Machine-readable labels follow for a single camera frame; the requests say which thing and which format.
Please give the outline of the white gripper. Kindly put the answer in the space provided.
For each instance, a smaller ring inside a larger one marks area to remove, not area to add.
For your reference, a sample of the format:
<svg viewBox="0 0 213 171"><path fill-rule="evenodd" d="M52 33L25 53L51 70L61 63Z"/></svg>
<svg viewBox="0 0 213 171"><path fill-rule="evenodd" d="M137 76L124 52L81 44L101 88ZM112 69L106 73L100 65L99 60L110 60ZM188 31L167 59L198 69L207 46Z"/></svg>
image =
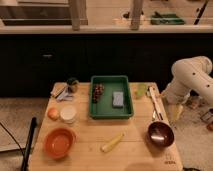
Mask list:
<svg viewBox="0 0 213 171"><path fill-rule="evenodd" d="M168 84L161 95L169 104L178 104L173 107L173 120L177 121L183 112L183 106L181 104L184 104L189 98L189 89L185 86Z"/></svg>

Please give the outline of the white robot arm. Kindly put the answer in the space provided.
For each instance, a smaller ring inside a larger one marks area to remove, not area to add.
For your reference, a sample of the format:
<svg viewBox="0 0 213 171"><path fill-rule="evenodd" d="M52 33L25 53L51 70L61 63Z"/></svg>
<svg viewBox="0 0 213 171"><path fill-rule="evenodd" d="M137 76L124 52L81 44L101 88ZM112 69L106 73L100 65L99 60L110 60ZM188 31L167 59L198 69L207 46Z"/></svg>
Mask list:
<svg viewBox="0 0 213 171"><path fill-rule="evenodd" d="M195 91L213 107L212 70L213 63L205 56L181 59L172 65L173 79L162 92L171 121L179 119L191 91Z"/></svg>

